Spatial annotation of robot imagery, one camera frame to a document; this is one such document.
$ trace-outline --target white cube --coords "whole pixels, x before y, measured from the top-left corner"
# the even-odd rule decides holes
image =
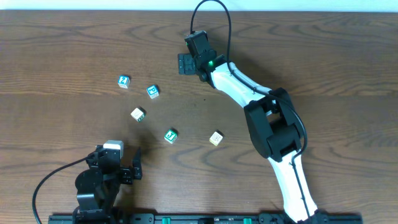
[[[142,112],[139,108],[134,109],[131,112],[131,116],[138,122],[140,122],[142,119],[144,119],[145,114]]]
[[[215,146],[218,146],[221,140],[223,140],[223,136],[217,131],[214,132],[214,134],[210,137],[210,142],[213,143]]]
[[[130,85],[130,78],[124,75],[119,77],[118,84],[121,88],[129,88]]]
[[[120,150],[120,159],[123,157],[124,144],[122,141],[107,140],[103,147],[104,149],[118,149]]]
[[[159,96],[159,91],[157,90],[155,85],[151,85],[150,87],[148,87],[147,92],[151,99]]]

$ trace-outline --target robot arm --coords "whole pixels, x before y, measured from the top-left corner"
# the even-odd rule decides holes
[[[294,160],[295,169],[292,164],[294,155],[301,148],[302,127],[287,105],[268,99],[253,89],[282,98],[293,108],[287,92],[281,88],[272,91],[258,85],[230,62],[229,66],[234,72],[232,75],[223,55],[217,57],[210,47],[205,31],[195,32],[187,36],[185,41],[190,53],[178,55],[180,74],[191,75],[195,72],[201,81],[225,92],[244,108],[254,147],[274,168],[286,214],[296,223],[314,215],[317,206],[308,190],[301,155]],[[279,113],[280,118],[268,122],[267,116],[271,113]]]

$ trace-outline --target green connector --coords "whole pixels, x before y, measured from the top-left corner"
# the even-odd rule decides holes
[[[251,224],[251,218],[244,218],[243,224]]]
[[[162,218],[162,224],[170,224],[172,222],[171,218]]]

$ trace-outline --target table surface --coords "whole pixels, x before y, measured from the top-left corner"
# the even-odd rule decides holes
[[[115,205],[159,213],[282,210],[271,165],[254,149],[244,112],[197,76],[178,74],[192,12],[0,12],[0,223],[35,223],[31,200],[52,170],[97,144],[141,147],[144,177]],[[285,88],[308,131],[303,168],[314,201],[365,223],[398,218],[398,14],[232,12],[231,59],[261,85]],[[196,30],[226,52],[223,12]],[[128,90],[118,76],[131,76]],[[146,88],[156,84],[151,100]],[[131,111],[147,116],[137,123]],[[179,132],[174,144],[164,140]],[[209,142],[215,130],[224,139]],[[44,223],[78,205],[65,169],[37,197]]]

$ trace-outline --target black cable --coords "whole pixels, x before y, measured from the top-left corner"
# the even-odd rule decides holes
[[[303,200],[303,202],[304,202],[304,207],[305,207],[305,210],[306,210],[306,212],[307,212],[308,217],[310,218],[310,212],[308,211],[307,202],[306,202],[305,197],[304,197],[303,188],[302,188],[302,186],[301,186],[300,179],[299,179],[299,175],[298,175],[297,169],[296,169],[296,164],[295,164],[295,162],[294,162],[295,158],[297,158],[299,155],[303,154],[303,152],[306,150],[307,144],[308,144],[307,130],[305,129],[305,126],[304,126],[304,124],[303,124],[303,121],[301,120],[300,116],[296,113],[296,111],[295,111],[285,100],[283,100],[283,99],[281,99],[281,98],[279,98],[279,97],[270,95],[269,93],[266,93],[266,92],[257,90],[256,87],[250,87],[250,85],[248,85],[242,78],[240,78],[239,76],[237,76],[237,75],[234,73],[234,71],[231,69],[231,66],[229,65],[229,48],[230,48],[230,46],[231,46],[232,23],[231,23],[231,17],[229,16],[228,9],[226,8],[226,6],[225,6],[221,1],[219,1],[219,0],[203,0],[203,1],[201,1],[201,2],[198,4],[198,6],[195,8],[195,10],[193,11],[193,14],[192,14],[190,33],[193,34],[193,29],[192,29],[192,27],[193,27],[193,18],[195,17],[195,14],[197,13],[197,10],[198,10],[199,6],[202,5],[204,2],[207,2],[207,1],[215,1],[215,2],[218,2],[218,3],[224,8],[225,13],[226,13],[226,16],[228,17],[228,25],[229,25],[228,27],[229,27],[229,29],[228,29],[228,43],[227,43],[227,47],[226,47],[226,61],[227,61],[227,66],[228,66],[229,72],[231,72],[231,74],[232,74],[236,79],[238,79],[241,83],[243,83],[243,84],[245,84],[247,87],[249,87],[253,92],[258,93],[258,94],[262,94],[262,95],[264,95],[264,96],[266,96],[266,97],[269,97],[269,98],[271,98],[271,99],[273,99],[273,100],[278,101],[279,103],[283,103],[283,104],[285,104],[286,106],[288,106],[289,110],[291,110],[291,112],[292,112],[292,113],[294,114],[294,116],[297,118],[298,122],[300,123],[300,125],[301,125],[301,127],[302,127],[302,129],[303,129],[303,138],[304,138],[304,140],[303,140],[303,147],[301,148],[301,150],[300,150],[298,153],[296,153],[296,155],[294,155],[294,156],[292,157],[292,162],[290,163],[290,165],[292,165],[292,167],[293,167],[293,170],[294,170],[294,173],[295,173],[295,176],[296,176],[296,179],[297,179],[298,187],[300,188],[300,192],[301,192],[301,195],[302,195],[302,200]]]
[[[84,157],[84,158],[82,158],[82,159],[80,159],[80,160],[78,160],[78,161],[75,161],[75,162],[72,162],[72,163],[70,163],[70,164],[67,164],[67,165],[65,165],[65,166],[63,166],[63,167],[59,167],[58,169],[52,171],[52,172],[49,173],[47,176],[45,176],[45,177],[42,179],[42,181],[40,181],[40,183],[38,184],[38,186],[37,186],[36,189],[35,189],[35,192],[33,193],[33,198],[32,198],[33,215],[34,215],[34,217],[36,218],[36,221],[37,221],[38,224],[42,224],[42,222],[40,221],[40,218],[39,218],[39,214],[37,213],[37,209],[36,209],[36,196],[37,196],[37,192],[39,191],[40,187],[44,184],[44,182],[45,182],[48,178],[50,178],[50,177],[51,177],[52,175],[54,175],[56,172],[58,172],[58,171],[60,171],[60,170],[63,170],[63,169],[65,169],[65,168],[68,168],[68,167],[70,167],[70,166],[73,166],[73,165],[75,165],[75,164],[78,164],[79,162],[83,162],[83,161],[85,161],[86,159],[88,159],[89,157],[90,157],[90,155],[87,156],[87,157]]]
[[[76,223],[77,211],[78,211],[79,209],[80,209],[80,206],[77,206],[77,207],[74,209],[73,213],[72,213],[72,224],[75,224],[75,223]]]

